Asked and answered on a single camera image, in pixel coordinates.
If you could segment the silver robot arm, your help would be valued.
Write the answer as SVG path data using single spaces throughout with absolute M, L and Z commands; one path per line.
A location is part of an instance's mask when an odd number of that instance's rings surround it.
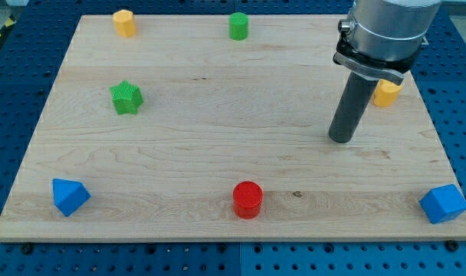
M 338 24 L 333 61 L 368 80 L 400 85 L 441 0 L 354 0 Z

